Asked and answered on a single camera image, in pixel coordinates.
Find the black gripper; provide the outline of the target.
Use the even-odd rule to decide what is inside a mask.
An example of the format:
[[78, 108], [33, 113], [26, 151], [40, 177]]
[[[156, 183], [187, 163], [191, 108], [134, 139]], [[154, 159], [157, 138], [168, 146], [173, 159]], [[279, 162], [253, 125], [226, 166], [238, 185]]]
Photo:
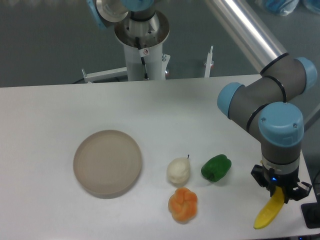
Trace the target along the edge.
[[267, 159], [262, 159], [260, 163], [254, 165], [250, 174], [261, 188], [269, 192], [270, 197], [273, 196], [273, 186], [282, 188], [285, 203], [290, 200], [300, 201], [309, 196], [312, 185], [299, 182], [299, 159], [289, 164], [275, 164]]

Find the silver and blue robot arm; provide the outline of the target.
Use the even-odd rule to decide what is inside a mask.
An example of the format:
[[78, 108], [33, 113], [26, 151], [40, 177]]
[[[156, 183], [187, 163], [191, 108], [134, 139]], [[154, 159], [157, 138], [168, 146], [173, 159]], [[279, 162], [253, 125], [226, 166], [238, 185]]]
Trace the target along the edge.
[[[99, 26], [114, 25], [130, 81], [165, 79], [162, 44], [170, 28], [153, 0], [89, 0], [87, 5]], [[261, 76], [248, 86], [227, 84], [217, 106], [260, 142], [262, 164], [251, 171], [257, 183], [271, 195], [279, 187], [285, 201], [299, 201], [312, 186], [298, 177], [306, 124], [290, 100], [315, 84], [317, 69], [304, 57], [291, 57], [246, 1], [208, 0], [206, 5]]]

